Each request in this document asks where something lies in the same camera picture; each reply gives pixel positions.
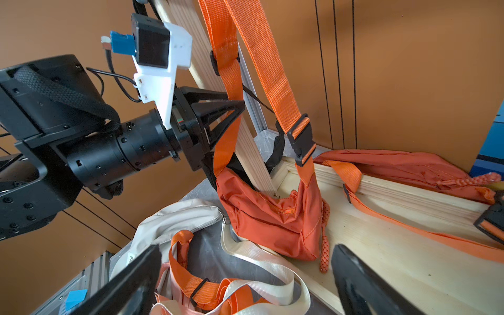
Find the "black strap bag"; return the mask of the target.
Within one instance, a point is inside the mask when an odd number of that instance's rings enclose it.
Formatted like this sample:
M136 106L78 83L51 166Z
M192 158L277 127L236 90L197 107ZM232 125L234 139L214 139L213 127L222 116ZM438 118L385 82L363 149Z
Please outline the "black strap bag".
M219 74L219 69L217 65L217 59L213 53L213 51L210 52L210 59L211 59L211 64L213 67L213 70L217 76L220 76ZM242 85L243 91L248 94L252 99L257 101L264 109L268 110L272 114L274 114L274 111L269 108L266 104L264 104L258 97L257 95L252 92L249 88L247 88L245 85ZM280 126L279 122L276 121L276 129L279 133L278 136L274 139L274 146L273 146L273 151L272 154L270 155L269 159L265 162L266 169L269 173L273 171L273 169L280 163L282 156L283 156L283 150L285 148L285 133Z

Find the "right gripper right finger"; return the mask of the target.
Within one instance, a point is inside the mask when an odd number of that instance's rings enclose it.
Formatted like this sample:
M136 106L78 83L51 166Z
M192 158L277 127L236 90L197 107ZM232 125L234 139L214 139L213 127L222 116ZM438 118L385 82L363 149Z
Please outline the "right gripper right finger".
M345 314L423 314L343 244L334 247L332 270Z

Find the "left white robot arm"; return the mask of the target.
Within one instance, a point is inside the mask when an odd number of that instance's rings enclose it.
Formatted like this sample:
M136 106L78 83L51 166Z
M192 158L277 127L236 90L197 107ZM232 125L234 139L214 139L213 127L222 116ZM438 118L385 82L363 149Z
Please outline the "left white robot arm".
M168 125L159 111L122 122L73 55L1 71L1 125L18 152L1 159L1 238L49 224L82 188L112 199L123 181L184 156L193 170L244 111L225 93L175 89Z

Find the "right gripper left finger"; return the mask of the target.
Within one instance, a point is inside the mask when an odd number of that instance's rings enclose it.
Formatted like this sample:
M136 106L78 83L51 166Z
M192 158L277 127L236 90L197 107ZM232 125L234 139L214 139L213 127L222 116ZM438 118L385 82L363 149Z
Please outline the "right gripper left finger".
M160 269L160 248L151 245L72 313L149 314Z

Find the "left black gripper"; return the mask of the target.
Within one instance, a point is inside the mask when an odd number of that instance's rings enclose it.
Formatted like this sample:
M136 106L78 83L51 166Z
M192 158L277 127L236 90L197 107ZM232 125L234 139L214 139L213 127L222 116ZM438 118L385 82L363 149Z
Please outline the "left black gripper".
M176 87L170 119L176 151L184 153L192 170L201 169L205 155L244 110L244 101L228 101L225 92Z

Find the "beige crescent bag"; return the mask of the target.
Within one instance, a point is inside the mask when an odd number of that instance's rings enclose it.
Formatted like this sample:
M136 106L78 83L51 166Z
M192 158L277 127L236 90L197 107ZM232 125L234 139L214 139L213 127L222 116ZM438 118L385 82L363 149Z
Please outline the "beige crescent bag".
M123 250L112 269L117 276L149 246L158 245L161 264L168 262L168 251L174 235L189 230L194 237L188 250L187 270L198 278L219 283L225 278L237 281L227 289L229 297L242 286L253 290L254 300L261 303L237 314L305 314L311 307L306 284L293 265L281 256L266 251L248 240L239 241L223 211L200 199L189 199L164 207L143 220L133 240ZM170 281L156 286L155 294L171 296Z

